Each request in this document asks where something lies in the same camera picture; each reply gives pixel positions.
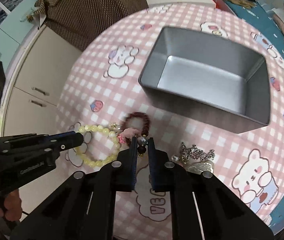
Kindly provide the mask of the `person's hand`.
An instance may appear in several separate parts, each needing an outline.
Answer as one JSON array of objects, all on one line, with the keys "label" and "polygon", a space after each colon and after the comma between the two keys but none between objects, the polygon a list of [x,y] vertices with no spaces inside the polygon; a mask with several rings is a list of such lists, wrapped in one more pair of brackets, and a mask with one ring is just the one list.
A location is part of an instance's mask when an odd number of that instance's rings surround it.
[{"label": "person's hand", "polygon": [[22,217],[22,200],[19,189],[9,193],[3,202],[4,209],[0,207],[0,217],[5,217],[9,221],[20,220]]}]

